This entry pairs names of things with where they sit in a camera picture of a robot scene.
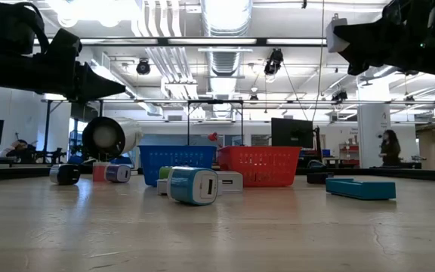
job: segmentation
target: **woman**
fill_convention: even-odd
[[[384,162],[384,166],[400,165],[400,144],[397,135],[393,130],[386,130],[382,135],[381,154],[379,155]]]

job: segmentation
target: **blue basket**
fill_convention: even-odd
[[[216,147],[200,146],[139,146],[145,184],[157,186],[163,166],[211,168]]]

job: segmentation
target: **teal box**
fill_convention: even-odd
[[[386,200],[396,198],[395,182],[362,182],[352,178],[327,178],[326,191],[361,200]]]

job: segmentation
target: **black camera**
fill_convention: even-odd
[[[150,73],[149,60],[140,59],[139,64],[137,65],[137,73],[142,76],[148,75]]]
[[[41,52],[32,54],[35,37]],[[51,43],[38,8],[29,2],[0,3],[0,86],[37,94],[61,94],[85,103],[125,92],[125,86],[76,61],[79,37],[60,29]]]
[[[281,62],[283,62],[283,53],[281,52],[281,49],[273,49],[273,53],[271,53],[270,59],[268,59],[266,66],[264,67],[264,73],[267,76],[275,75],[281,68]]]

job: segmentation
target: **red container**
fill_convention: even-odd
[[[244,187],[293,185],[301,147],[225,147],[217,151],[221,171],[242,174]]]
[[[92,171],[92,181],[93,182],[104,182],[105,179],[105,169],[110,165],[109,162],[94,162]]]

